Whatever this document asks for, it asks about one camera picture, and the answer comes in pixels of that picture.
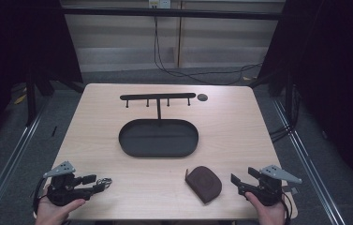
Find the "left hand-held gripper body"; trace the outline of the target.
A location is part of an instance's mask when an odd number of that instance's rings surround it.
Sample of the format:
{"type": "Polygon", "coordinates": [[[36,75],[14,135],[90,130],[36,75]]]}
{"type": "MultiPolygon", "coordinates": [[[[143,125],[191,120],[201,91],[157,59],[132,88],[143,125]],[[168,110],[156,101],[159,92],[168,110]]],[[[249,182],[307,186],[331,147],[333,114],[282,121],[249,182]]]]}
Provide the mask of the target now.
{"type": "Polygon", "coordinates": [[[64,206],[77,199],[86,201],[90,199],[92,196],[89,192],[90,187],[76,189],[76,186],[82,185],[81,179],[83,176],[76,177],[75,171],[76,169],[69,161],[64,161],[43,174],[44,178],[51,179],[46,196],[53,204],[64,206]]]}

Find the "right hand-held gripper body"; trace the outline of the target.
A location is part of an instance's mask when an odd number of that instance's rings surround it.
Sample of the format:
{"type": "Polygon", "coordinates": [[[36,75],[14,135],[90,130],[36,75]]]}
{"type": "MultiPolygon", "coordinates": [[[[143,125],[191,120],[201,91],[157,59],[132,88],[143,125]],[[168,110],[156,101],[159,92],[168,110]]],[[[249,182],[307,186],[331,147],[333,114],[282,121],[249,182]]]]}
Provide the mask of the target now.
{"type": "Polygon", "coordinates": [[[279,168],[276,165],[270,165],[262,168],[259,172],[261,173],[261,178],[258,180],[258,185],[252,186],[245,183],[245,190],[239,191],[239,194],[245,196],[246,192],[251,192],[265,206],[272,206],[281,201],[283,181],[296,184],[302,183],[300,178],[279,168]]]}

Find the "brown leather pouch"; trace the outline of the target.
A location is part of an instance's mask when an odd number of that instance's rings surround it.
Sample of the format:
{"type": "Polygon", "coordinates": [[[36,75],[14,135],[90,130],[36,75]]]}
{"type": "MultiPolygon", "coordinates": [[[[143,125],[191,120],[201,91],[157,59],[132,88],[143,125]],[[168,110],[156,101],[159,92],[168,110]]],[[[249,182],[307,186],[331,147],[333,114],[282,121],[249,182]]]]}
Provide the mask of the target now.
{"type": "Polygon", "coordinates": [[[192,171],[186,170],[184,181],[203,204],[208,204],[216,199],[223,187],[219,177],[205,166],[197,166],[192,171]]]}

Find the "black key rack with tray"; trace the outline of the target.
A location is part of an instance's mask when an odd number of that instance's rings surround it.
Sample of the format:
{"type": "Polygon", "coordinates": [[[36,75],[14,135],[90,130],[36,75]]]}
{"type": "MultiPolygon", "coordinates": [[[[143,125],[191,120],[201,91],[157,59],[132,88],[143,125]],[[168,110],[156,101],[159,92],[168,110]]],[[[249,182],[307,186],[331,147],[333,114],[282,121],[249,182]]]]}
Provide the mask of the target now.
{"type": "Polygon", "coordinates": [[[146,100],[149,106],[153,99],[156,102],[156,119],[135,119],[126,123],[120,130],[118,141],[122,150],[134,158],[185,158],[191,155],[198,146],[198,129],[183,119],[164,119],[161,112],[161,100],[167,105],[171,99],[186,98],[190,106],[190,99],[195,93],[171,94],[141,94],[121,95],[129,107],[132,100],[146,100]]]}

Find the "person's right hand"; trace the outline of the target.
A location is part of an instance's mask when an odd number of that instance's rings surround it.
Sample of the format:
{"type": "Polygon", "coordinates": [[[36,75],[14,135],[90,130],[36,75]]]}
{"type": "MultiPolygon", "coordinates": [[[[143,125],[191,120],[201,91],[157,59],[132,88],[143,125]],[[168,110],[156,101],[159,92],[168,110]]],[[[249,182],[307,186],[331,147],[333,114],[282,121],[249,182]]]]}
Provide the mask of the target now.
{"type": "Polygon", "coordinates": [[[286,209],[280,202],[272,206],[265,206],[251,192],[246,192],[245,198],[256,209],[260,225],[285,225],[286,209]]]}

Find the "person's left hand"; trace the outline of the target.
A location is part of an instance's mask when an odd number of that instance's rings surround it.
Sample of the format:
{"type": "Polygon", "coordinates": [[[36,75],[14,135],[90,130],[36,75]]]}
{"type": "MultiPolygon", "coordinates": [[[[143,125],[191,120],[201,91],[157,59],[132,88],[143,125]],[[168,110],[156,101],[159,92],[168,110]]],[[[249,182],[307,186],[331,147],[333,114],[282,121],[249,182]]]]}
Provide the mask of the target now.
{"type": "Polygon", "coordinates": [[[38,202],[35,225],[62,225],[72,211],[86,203],[84,199],[77,199],[67,205],[57,206],[48,199],[46,194],[47,189],[44,189],[43,196],[38,202]]]}

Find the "black stand leg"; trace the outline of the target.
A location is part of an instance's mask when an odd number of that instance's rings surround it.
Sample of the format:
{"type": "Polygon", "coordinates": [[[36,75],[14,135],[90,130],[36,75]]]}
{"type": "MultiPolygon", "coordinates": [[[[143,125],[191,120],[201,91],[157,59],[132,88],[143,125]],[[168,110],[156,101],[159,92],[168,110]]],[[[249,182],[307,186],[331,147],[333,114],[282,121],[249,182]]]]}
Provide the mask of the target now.
{"type": "Polygon", "coordinates": [[[37,116],[36,94],[35,94],[35,78],[32,71],[28,71],[26,75],[26,96],[27,96],[27,122],[26,125],[33,124],[37,116]]]}

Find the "dark curtain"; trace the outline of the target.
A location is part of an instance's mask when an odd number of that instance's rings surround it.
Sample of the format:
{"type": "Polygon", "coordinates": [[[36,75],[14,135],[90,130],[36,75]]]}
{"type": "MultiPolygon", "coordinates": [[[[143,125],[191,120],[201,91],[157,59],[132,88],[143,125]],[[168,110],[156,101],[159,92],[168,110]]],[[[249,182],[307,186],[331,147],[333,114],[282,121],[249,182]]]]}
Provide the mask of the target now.
{"type": "Polygon", "coordinates": [[[353,170],[353,0],[285,0],[258,77],[292,82],[353,170]]]}
{"type": "Polygon", "coordinates": [[[0,116],[30,74],[82,81],[60,0],[0,0],[0,116]]]}

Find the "black horizontal bar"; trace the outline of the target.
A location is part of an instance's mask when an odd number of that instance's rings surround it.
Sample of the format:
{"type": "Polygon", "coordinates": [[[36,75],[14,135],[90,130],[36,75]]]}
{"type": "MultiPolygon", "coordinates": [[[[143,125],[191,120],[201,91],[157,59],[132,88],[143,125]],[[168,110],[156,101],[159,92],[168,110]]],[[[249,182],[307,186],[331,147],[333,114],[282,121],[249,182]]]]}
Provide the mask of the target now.
{"type": "Polygon", "coordinates": [[[265,21],[279,21],[286,17],[286,15],[281,13],[192,10],[192,9],[62,7],[62,11],[65,14],[73,14],[73,15],[148,16],[148,17],[265,20],[265,21]]]}

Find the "metal floor rail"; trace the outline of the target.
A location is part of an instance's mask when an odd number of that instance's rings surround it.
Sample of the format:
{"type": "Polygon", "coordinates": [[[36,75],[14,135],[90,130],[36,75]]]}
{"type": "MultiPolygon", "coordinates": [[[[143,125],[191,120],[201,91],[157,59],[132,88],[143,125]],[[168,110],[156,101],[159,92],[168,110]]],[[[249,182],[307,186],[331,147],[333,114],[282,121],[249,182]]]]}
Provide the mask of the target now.
{"type": "Polygon", "coordinates": [[[295,151],[297,152],[297,155],[302,163],[302,166],[305,169],[308,175],[308,178],[316,192],[316,195],[319,198],[319,201],[321,202],[321,205],[323,206],[331,224],[346,225],[346,222],[343,219],[337,204],[335,203],[329,190],[326,188],[321,176],[319,175],[316,169],[316,166],[313,160],[309,156],[299,133],[295,129],[292,129],[291,125],[287,121],[285,107],[278,99],[276,99],[273,102],[273,105],[277,111],[279,118],[282,121],[283,126],[288,130],[287,136],[290,139],[295,151]]]}
{"type": "Polygon", "coordinates": [[[36,115],[33,117],[32,121],[23,129],[22,136],[19,138],[17,144],[15,145],[12,154],[10,155],[7,164],[5,165],[3,171],[0,173],[0,200],[4,195],[7,185],[10,180],[10,176],[15,172],[16,167],[21,161],[21,158],[27,148],[27,145],[31,141],[33,135],[35,134],[37,127],[40,123],[43,112],[46,110],[48,100],[44,100],[42,105],[38,108],[36,115]]]}

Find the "white wall socket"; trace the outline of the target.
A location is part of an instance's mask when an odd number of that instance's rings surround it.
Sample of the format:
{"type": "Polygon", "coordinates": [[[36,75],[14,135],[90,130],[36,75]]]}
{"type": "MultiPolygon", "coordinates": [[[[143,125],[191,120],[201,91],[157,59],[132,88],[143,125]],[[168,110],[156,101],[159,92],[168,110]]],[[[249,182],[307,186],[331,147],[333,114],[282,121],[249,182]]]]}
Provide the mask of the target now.
{"type": "Polygon", "coordinates": [[[171,1],[170,0],[148,0],[149,8],[162,8],[170,9],[171,1]]]}

